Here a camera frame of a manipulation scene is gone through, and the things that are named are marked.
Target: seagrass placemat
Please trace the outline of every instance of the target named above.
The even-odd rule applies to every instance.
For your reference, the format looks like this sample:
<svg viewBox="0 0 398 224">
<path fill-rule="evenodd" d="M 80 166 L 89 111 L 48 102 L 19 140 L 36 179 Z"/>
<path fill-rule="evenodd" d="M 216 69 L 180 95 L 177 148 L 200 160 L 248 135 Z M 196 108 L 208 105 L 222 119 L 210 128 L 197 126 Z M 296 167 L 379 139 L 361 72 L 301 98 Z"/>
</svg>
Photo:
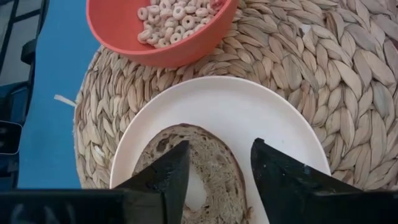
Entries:
<svg viewBox="0 0 398 224">
<path fill-rule="evenodd" d="M 395 189 L 398 173 L 396 0 L 246 0 L 211 55 L 146 67 L 101 47 L 76 99 L 76 166 L 84 188 L 107 188 L 116 147 L 137 112 L 185 80 L 232 75 L 295 106 L 315 130 L 333 177 Z"/>
</svg>

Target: rye bread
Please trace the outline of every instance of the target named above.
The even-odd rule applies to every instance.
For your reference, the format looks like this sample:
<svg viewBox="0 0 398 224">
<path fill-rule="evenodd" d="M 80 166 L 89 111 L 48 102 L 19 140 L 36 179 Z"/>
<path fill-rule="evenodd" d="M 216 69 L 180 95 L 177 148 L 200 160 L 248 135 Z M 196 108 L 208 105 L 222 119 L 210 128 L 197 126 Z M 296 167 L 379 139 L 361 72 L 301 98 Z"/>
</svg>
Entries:
<svg viewBox="0 0 398 224">
<path fill-rule="evenodd" d="M 178 124 L 158 133 L 145 147 L 133 175 L 145 169 L 183 140 L 190 141 L 190 163 L 203 182 L 207 197 L 197 211 L 187 206 L 181 223 L 248 223 L 243 174 L 228 146 L 201 127 Z"/>
</svg>

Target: orange bowl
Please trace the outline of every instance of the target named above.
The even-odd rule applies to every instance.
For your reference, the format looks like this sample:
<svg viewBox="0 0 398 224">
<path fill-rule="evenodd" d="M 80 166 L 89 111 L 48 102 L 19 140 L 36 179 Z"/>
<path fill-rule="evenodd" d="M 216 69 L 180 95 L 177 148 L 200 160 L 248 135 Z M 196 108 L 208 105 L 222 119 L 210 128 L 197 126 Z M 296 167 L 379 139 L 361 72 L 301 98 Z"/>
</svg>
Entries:
<svg viewBox="0 0 398 224">
<path fill-rule="evenodd" d="M 213 51 L 230 27 L 238 0 L 226 0 L 207 25 L 188 38 L 161 49 L 137 40 L 137 35 L 144 30 L 137 11 L 149 5 L 149 0 L 87 0 L 88 25 L 101 44 L 135 62 L 179 67 Z"/>
</svg>

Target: table surface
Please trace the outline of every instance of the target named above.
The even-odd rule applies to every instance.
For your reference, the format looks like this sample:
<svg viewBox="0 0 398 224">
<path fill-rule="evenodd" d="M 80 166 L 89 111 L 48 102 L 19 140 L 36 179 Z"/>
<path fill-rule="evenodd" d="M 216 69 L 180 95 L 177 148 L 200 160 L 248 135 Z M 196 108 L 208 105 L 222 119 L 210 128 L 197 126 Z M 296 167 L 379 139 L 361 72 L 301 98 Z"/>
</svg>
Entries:
<svg viewBox="0 0 398 224">
<path fill-rule="evenodd" d="M 49 1 L 37 42 L 32 103 L 21 137 L 19 188 L 80 188 L 73 149 L 73 110 L 54 100 L 75 100 L 100 46 L 86 22 L 86 2 Z"/>
</svg>

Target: plate rim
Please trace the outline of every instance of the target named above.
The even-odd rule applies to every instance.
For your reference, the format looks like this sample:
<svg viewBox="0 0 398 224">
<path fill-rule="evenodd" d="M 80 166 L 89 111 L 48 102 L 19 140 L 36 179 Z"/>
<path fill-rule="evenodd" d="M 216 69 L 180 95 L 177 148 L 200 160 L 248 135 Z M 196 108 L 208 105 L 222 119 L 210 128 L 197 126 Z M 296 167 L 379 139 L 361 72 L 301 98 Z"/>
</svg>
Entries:
<svg viewBox="0 0 398 224">
<path fill-rule="evenodd" d="M 276 96 L 278 98 L 278 100 L 283 101 L 283 103 L 288 105 L 290 109 L 293 109 L 294 113 L 296 115 L 298 115 L 302 121 L 304 121 L 304 123 L 306 125 L 306 128 L 308 128 L 310 130 L 312 137 L 314 137 L 316 139 L 318 149 L 321 149 L 323 162 L 325 164 L 327 164 L 327 167 L 326 167 L 327 168 L 327 170 L 326 170 L 327 172 L 325 174 L 331 176 L 330 166 L 328 165 L 326 154 L 325 154 L 325 151 L 323 150 L 321 142 L 319 141 L 317 135 L 315 134 L 315 131 L 312 129 L 312 127 L 310 126 L 308 121 L 303 117 L 303 115 L 293 105 L 291 105 L 285 98 L 281 97 L 276 92 L 274 92 L 274 91 L 270 90 L 269 88 L 267 88 L 265 86 L 262 86 L 262 85 L 260 85 L 260 84 L 258 84 L 256 82 L 253 82 L 253 81 L 250 81 L 250 80 L 247 80 L 247 79 L 244 79 L 244 78 L 216 75 L 216 76 L 205 76 L 205 77 L 193 78 L 193 79 L 178 83 L 178 84 L 176 84 L 174 86 L 171 86 L 171 87 L 167 88 L 166 90 L 160 92 L 157 96 L 153 97 L 147 104 L 145 104 L 141 108 L 140 111 L 138 111 L 138 113 L 135 115 L 135 117 L 130 121 L 129 125 L 127 126 L 127 128 L 126 128 L 125 132 L 123 133 L 122 138 L 120 139 L 120 142 L 119 142 L 119 144 L 118 144 L 118 146 L 116 148 L 116 152 L 114 154 L 112 167 L 111 167 L 111 175 L 110 175 L 110 178 L 109 178 L 109 188 L 110 189 L 115 187 L 115 186 L 113 186 L 113 181 L 112 180 L 114 179 L 114 167 L 115 167 L 115 164 L 116 164 L 115 161 L 116 161 L 116 159 L 118 157 L 118 154 L 119 154 L 118 152 L 120 151 L 119 150 L 120 149 L 120 145 L 124 141 L 124 138 L 127 138 L 126 137 L 126 133 L 131 129 L 131 126 L 133 125 L 134 121 L 139 118 L 139 115 L 141 113 L 143 113 L 144 109 L 146 109 L 148 107 L 148 105 L 150 105 L 152 102 L 154 102 L 160 96 L 165 95 L 165 94 L 167 94 L 170 91 L 174 91 L 174 89 L 176 89 L 176 88 L 178 88 L 178 87 L 180 87 L 182 85 L 186 85 L 186 84 L 191 83 L 191 82 L 197 82 L 197 81 L 200 81 L 200 80 L 214 80 L 214 79 L 234 80 L 234 81 L 237 81 L 237 82 L 244 82 L 244 83 L 247 83 L 247 84 L 250 84 L 250 85 L 254 85 L 254 86 L 260 87 L 263 90 L 265 90 L 265 92 L 267 92 L 268 94 Z"/>
</svg>

